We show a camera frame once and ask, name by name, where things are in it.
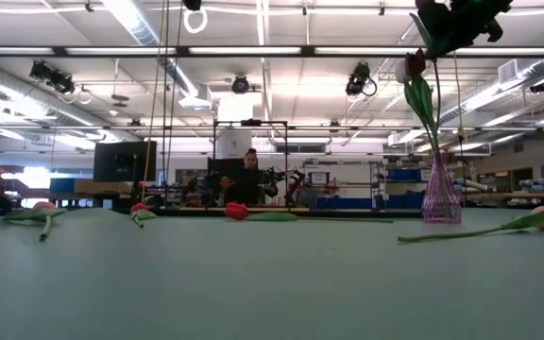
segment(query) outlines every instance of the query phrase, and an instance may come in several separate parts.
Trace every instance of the person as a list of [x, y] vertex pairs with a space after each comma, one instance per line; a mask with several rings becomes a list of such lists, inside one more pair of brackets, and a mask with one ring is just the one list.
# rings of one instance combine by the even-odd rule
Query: person
[[257, 151], [250, 148], [245, 154], [245, 167], [237, 173], [237, 178], [222, 178], [229, 182], [224, 201], [255, 206], [260, 204], [262, 191], [270, 197], [276, 196], [279, 188], [274, 184], [262, 184], [263, 178], [264, 172], [258, 169]]

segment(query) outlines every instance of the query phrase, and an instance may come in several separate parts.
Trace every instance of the ceiling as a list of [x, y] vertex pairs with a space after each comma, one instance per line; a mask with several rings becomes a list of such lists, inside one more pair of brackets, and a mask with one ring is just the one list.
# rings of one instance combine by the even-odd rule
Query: ceiling
[[[308, 0], [308, 9], [319, 9], [321, 12], [311, 13], [308, 17], [300, 14], [301, 0], [270, 0], [269, 25], [263, 27], [264, 40], [270, 45], [421, 45], [415, 29], [410, 29], [412, 20], [406, 15], [375, 15], [379, 4], [358, 0]], [[413, 0], [386, 0], [385, 6], [392, 10], [410, 9], [414, 12]], [[136, 42], [124, 27], [107, 10], [102, 9], [99, 1], [92, 1], [95, 12], [82, 9], [85, 2], [78, 0], [0, 0], [0, 45], [120, 45], [131, 46]], [[147, 8], [146, 16], [156, 31], [161, 30], [162, 1], [143, 1]], [[175, 8], [179, 1], [171, 1], [169, 11], [169, 29], [166, 37], [169, 45], [258, 45], [258, 17], [255, 14], [256, 0], [218, 0], [203, 1], [207, 10], [208, 23], [199, 33], [192, 34], [180, 22], [180, 12]], [[362, 13], [345, 13], [344, 9], [358, 9]], [[495, 45], [501, 46], [544, 46], [544, 0], [515, 0], [512, 13], [538, 12], [536, 15], [502, 15], [498, 22], [504, 29], [502, 39]], [[23, 14], [30, 9], [64, 9], [68, 11], [47, 12], [39, 14]], [[225, 10], [243, 11], [228, 13]], [[324, 10], [335, 10], [325, 14]], [[288, 11], [286, 15], [278, 15], [280, 11]], [[190, 18], [192, 26], [200, 24], [199, 15]], [[485, 45], [485, 37], [480, 37], [476, 45]], [[32, 62], [30, 58], [0, 58], [0, 71], [11, 75], [30, 85], [35, 80], [28, 76]], [[116, 82], [116, 93], [130, 98], [128, 107], [120, 109], [119, 114], [110, 114], [113, 83], [115, 80], [115, 63], [113, 59], [40, 59], [50, 65], [73, 75], [76, 84], [84, 85], [93, 100], [82, 105], [72, 105], [90, 115], [94, 115], [114, 125], [127, 125], [131, 119], [140, 118], [142, 123], [149, 124], [153, 112], [153, 94], [156, 95], [154, 105], [154, 125], [162, 125], [165, 115], [166, 125], [173, 112], [175, 126], [210, 124], [214, 112], [211, 110], [185, 109], [179, 104], [182, 96], [179, 91], [164, 91], [164, 74], [156, 61], [152, 59], [121, 59]], [[351, 103], [345, 95], [348, 76], [359, 61], [368, 62], [371, 71], [378, 80], [379, 90], [371, 98]], [[459, 59], [456, 74], [463, 97], [497, 77], [497, 68], [508, 59]], [[342, 125], [418, 125], [416, 117], [400, 96], [402, 87], [394, 79], [395, 59], [302, 59], [277, 58], [266, 59], [269, 70], [268, 88], [270, 92], [269, 119], [286, 120], [294, 125], [327, 125], [330, 120], [339, 120]], [[201, 88], [210, 87], [212, 91], [223, 93], [230, 91], [228, 79], [237, 74], [245, 74], [250, 83], [262, 85], [263, 67], [257, 58], [227, 59], [180, 59], [178, 66], [194, 83]], [[457, 100], [457, 81], [454, 62], [442, 59], [438, 62], [442, 106]], [[433, 72], [426, 78], [435, 84]], [[53, 93], [44, 85], [38, 87]], [[260, 94], [254, 107], [254, 117], [264, 119], [264, 105]], [[535, 100], [544, 98], [535, 96]], [[470, 116], [479, 115], [480, 120], [468, 119], [471, 125], [479, 126], [483, 119], [521, 108], [524, 100], [521, 91], [510, 93], [500, 101], [479, 108]], [[320, 134], [316, 132], [294, 132], [294, 135]], [[387, 136], [388, 131], [368, 131], [361, 137]], [[145, 137], [147, 131], [137, 131], [138, 137]], [[175, 136], [207, 136], [211, 133], [190, 130], [178, 130]]]

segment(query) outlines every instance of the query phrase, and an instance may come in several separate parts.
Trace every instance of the light blue table surface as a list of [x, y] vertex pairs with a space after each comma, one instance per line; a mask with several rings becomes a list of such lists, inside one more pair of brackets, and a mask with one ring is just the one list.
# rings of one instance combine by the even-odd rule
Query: light blue table surface
[[399, 245], [497, 227], [69, 212], [49, 239], [0, 217], [0, 340], [544, 339], [544, 233]]

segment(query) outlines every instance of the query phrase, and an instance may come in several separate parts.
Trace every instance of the pink glass vase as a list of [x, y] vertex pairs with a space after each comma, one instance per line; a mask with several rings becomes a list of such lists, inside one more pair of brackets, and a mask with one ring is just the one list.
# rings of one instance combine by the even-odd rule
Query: pink glass vase
[[432, 176], [427, 184], [422, 207], [426, 223], [461, 223], [461, 200], [454, 190], [446, 163], [446, 151], [433, 153]]

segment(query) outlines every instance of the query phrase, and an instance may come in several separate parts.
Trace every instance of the wall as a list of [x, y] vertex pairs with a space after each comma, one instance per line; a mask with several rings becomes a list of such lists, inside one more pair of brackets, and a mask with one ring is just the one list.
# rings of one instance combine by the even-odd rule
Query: wall
[[507, 170], [517, 170], [532, 167], [533, 177], [542, 177], [541, 168], [544, 165], [544, 137], [538, 140], [524, 142], [524, 151], [515, 153], [513, 144], [493, 150], [494, 156], [476, 160], [474, 165], [478, 174], [496, 173]]

